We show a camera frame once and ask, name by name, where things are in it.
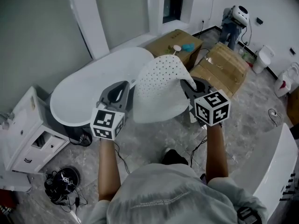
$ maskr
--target forearm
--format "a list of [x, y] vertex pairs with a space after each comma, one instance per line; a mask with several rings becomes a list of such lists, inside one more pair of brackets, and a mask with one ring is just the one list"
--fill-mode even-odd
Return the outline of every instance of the forearm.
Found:
[[99, 200], [111, 201], [120, 186], [121, 179], [117, 167], [114, 142], [101, 140], [98, 176]]
[[207, 128], [206, 181], [228, 177], [228, 163], [220, 125]]

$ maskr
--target wrist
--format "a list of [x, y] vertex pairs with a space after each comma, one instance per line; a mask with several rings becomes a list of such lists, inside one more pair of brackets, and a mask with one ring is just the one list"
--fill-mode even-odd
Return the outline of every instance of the wrist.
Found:
[[114, 141], [113, 140], [101, 139], [100, 144], [101, 145], [114, 145]]
[[221, 124], [221, 122], [220, 123], [218, 123], [218, 124], [215, 124], [215, 125], [213, 125], [213, 126], [206, 126], [207, 127], [207, 129], [218, 129], [218, 128], [222, 128], [222, 124]]

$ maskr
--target white toilet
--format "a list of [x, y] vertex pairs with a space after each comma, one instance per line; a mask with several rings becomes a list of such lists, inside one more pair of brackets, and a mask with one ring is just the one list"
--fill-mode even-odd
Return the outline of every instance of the white toilet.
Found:
[[277, 97], [285, 95], [291, 90], [293, 83], [299, 83], [299, 64], [293, 62], [290, 67], [282, 72], [274, 84], [274, 91]]
[[259, 74], [271, 63], [271, 58], [274, 57], [273, 50], [268, 46], [263, 46], [263, 48], [258, 52], [256, 62], [253, 64], [253, 71]]

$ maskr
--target brown cardboard box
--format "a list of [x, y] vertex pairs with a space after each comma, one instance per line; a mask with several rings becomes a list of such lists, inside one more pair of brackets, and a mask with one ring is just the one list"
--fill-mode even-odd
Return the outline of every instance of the brown cardboard box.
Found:
[[154, 57], [158, 57], [162, 55], [173, 54], [174, 45], [178, 45], [181, 47], [184, 44], [190, 43], [194, 43], [195, 46], [192, 52], [180, 51], [176, 53], [176, 56], [181, 59], [187, 70], [190, 70], [195, 64], [203, 41], [182, 30], [177, 29], [158, 38], [157, 40], [148, 44], [145, 49], [151, 52]]
[[237, 53], [217, 43], [190, 74], [207, 80], [231, 98], [244, 82], [248, 68], [248, 64]]
[[286, 110], [293, 125], [299, 123], [299, 87], [288, 97], [288, 107]]

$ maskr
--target faucet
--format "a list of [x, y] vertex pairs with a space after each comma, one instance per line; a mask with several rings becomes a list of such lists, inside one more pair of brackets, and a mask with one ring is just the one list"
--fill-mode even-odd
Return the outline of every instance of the faucet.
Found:
[[2, 128], [8, 130], [9, 129], [9, 123], [8, 123], [8, 119], [13, 120], [14, 119], [14, 113], [4, 113], [0, 111], [0, 118], [2, 118], [2, 122], [0, 124], [2, 124]]

